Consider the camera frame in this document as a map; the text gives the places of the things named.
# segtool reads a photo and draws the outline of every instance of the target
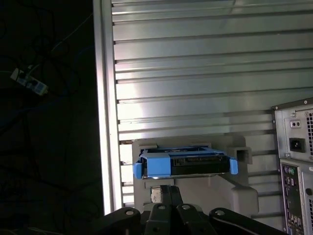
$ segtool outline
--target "blue drive tray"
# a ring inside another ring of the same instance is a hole
[[[203,146],[154,148],[141,151],[133,172],[137,179],[238,174],[238,162],[223,151]]]

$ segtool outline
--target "corrugated metal panel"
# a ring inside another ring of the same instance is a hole
[[[282,229],[270,107],[313,96],[313,1],[112,3],[119,140],[244,135],[254,217]],[[131,204],[131,145],[120,161]]]

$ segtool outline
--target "power strip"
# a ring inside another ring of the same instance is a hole
[[[14,81],[20,83],[22,86],[31,89],[34,93],[38,95],[44,95],[48,93],[48,86],[41,81],[33,78],[24,73],[24,71],[16,68],[10,76]]]

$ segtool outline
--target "screw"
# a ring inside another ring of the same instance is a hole
[[[215,214],[217,214],[217,215],[225,215],[225,212],[224,211],[216,211]]]
[[[126,215],[132,215],[132,214],[134,214],[133,211],[126,211]]]
[[[189,210],[189,209],[190,209],[190,206],[189,206],[189,205],[183,205],[182,208],[183,208],[184,210]]]

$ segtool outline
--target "ventilation grille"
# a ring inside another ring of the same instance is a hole
[[[312,232],[313,232],[313,206],[312,206],[312,200],[309,199],[310,203],[310,213],[311,213],[311,225],[312,225]]]
[[[312,146],[312,138],[313,138],[313,115],[309,114],[307,117],[307,126],[308,126],[308,133],[309,133],[309,143],[310,143],[310,154],[313,156],[313,146]]]

